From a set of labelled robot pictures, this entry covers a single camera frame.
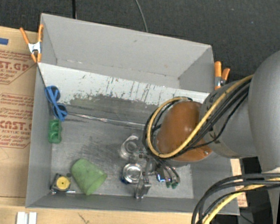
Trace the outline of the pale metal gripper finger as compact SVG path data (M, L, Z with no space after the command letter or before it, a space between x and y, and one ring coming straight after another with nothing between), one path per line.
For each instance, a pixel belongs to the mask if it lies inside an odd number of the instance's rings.
M135 188L134 197L136 199L141 199L143 197L143 183L139 182Z
M151 183L148 178L143 178L143 184L141 186L141 195L140 198L144 198L145 195L149 192L151 188Z

